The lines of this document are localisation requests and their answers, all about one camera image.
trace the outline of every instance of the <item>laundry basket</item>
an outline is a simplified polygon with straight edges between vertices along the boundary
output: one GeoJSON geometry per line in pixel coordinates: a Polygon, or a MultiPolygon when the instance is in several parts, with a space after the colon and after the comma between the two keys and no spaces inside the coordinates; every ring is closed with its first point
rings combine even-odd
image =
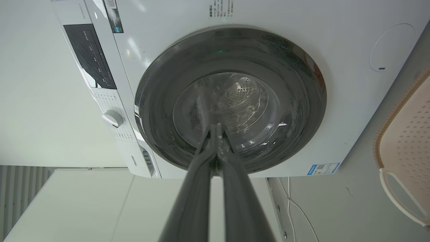
{"type": "Polygon", "coordinates": [[[375,160],[382,187],[413,221],[430,228],[430,68],[406,93],[382,125],[375,141],[375,160]],[[393,176],[424,217],[410,211],[393,193],[393,176]]]}

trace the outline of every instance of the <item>dial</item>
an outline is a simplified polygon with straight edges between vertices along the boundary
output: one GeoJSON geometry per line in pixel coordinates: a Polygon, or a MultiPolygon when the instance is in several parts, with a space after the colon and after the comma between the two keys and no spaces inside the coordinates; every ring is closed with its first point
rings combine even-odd
{"type": "Polygon", "coordinates": [[[104,122],[111,128],[118,128],[123,124],[123,118],[121,117],[121,115],[119,115],[113,110],[107,110],[106,113],[104,113],[101,117],[103,118],[104,122]]]}

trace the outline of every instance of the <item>floor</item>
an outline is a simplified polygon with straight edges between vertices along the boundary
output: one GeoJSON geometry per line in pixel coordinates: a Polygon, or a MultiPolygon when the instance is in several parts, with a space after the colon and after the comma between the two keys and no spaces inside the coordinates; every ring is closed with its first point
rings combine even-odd
{"type": "MultiPolygon", "coordinates": [[[[430,232],[406,217],[382,189],[373,158],[374,138],[393,106],[419,73],[430,66],[430,26],[427,25],[408,61],[351,152],[333,175],[291,177],[291,198],[309,218],[320,242],[430,241],[430,232]]],[[[288,178],[280,179],[287,188],[288,178]]],[[[269,178],[284,241],[294,241],[287,216],[287,199],[277,178],[269,178]]],[[[406,193],[395,193],[418,211],[406,193]]],[[[296,241],[315,241],[301,212],[291,205],[296,241]]]]}

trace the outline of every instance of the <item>white wall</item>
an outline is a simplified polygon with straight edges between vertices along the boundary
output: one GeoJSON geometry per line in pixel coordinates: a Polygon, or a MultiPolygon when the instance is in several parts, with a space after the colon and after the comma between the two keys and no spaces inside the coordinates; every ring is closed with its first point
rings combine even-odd
{"type": "Polygon", "coordinates": [[[125,167],[49,0],[2,1],[0,22],[0,164],[125,167]]]}

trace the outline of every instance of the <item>circular panel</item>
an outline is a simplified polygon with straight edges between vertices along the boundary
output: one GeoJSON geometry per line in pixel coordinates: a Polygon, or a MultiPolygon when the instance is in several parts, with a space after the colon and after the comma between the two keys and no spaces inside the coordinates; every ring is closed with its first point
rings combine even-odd
{"type": "Polygon", "coordinates": [[[386,71],[402,64],[414,47],[415,30],[409,24],[399,24],[385,32],[372,48],[370,66],[386,71]]]}
{"type": "Polygon", "coordinates": [[[183,169],[202,135],[197,105],[202,87],[212,91],[213,112],[232,133],[249,173],[277,165],[303,148],[326,108],[321,72],[294,43],[251,28],[191,35],[149,66],[135,100],[144,139],[183,169]]]}

